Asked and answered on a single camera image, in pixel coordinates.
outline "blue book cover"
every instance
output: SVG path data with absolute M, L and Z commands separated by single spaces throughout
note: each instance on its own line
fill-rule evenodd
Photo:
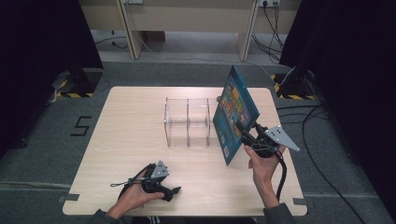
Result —
M 213 117 L 216 133 L 226 164 L 230 164 L 242 145 L 242 137 L 235 124 L 240 121 L 249 132 L 260 113 L 255 106 L 244 80 L 233 66 L 224 85 Z

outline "wooden table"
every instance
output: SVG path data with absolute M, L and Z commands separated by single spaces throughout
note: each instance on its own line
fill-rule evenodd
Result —
M 248 89 L 261 115 L 258 122 L 273 127 L 279 124 L 276 108 L 267 89 Z M 115 87 L 111 90 L 96 124 L 70 194 L 77 201 L 66 201 L 67 215 L 92 215 L 99 208 L 106 211 L 117 200 L 122 187 L 111 188 L 136 175 L 149 163 L 163 160 L 170 170 L 163 185 L 181 186 L 179 194 L 168 203 L 162 200 L 131 211 L 131 216 L 263 216 L 262 201 L 248 169 L 249 157 L 240 148 L 229 166 L 219 144 L 209 147 L 168 147 L 164 131 L 165 98 L 215 99 L 222 88 Z M 211 116 L 216 110 L 213 104 Z M 214 131 L 211 137 L 216 138 Z M 288 176 L 280 201 L 294 216 L 306 214 L 306 206 L 293 203 L 302 199 L 297 175 L 289 154 L 284 153 Z M 273 177 L 277 189 L 281 177 L 279 165 Z

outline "hazard stripe tape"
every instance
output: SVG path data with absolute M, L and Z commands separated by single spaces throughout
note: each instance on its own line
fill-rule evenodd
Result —
M 314 100 L 314 96 L 311 95 L 285 95 L 285 94 L 278 94 L 279 98 L 282 99 L 292 99 L 292 100 Z
M 275 92 L 277 93 L 277 92 L 279 91 L 279 86 L 278 86 L 278 85 L 275 85 L 274 88 L 275 88 Z
M 93 97 L 93 93 L 73 93 L 73 92 L 58 92 L 58 97 L 81 98 Z

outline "sleeve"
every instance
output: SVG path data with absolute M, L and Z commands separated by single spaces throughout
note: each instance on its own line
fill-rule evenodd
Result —
M 264 208 L 263 211 L 265 219 L 269 224 L 295 223 L 294 218 L 285 203 L 281 203 L 280 205 L 269 209 Z
M 96 213 L 88 220 L 87 224 L 118 224 L 119 222 L 106 215 L 102 210 L 97 210 Z

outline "gray carpet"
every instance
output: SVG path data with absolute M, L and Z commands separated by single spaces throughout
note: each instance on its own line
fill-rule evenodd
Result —
M 49 105 L 28 137 L 26 148 L 11 149 L 0 160 L 0 223 L 85 223 L 87 217 L 68 217 L 60 198 L 67 194 L 90 141 L 106 97 L 114 86 L 222 87 L 230 65 L 170 63 L 104 63 L 105 71 L 92 98 L 58 98 Z M 270 73 L 287 73 L 267 66 Z M 319 101 L 278 99 L 271 79 L 257 66 L 237 66 L 249 87 L 272 91 L 282 126 L 301 147 L 291 152 L 308 206 L 297 223 L 360 223 L 347 204 L 316 170 L 304 147 L 302 121 Z M 309 152 L 321 172 L 346 197 L 366 223 L 392 223 L 363 170 L 348 157 L 340 135 L 325 108 L 305 124 Z M 85 136 L 75 125 L 90 126 Z

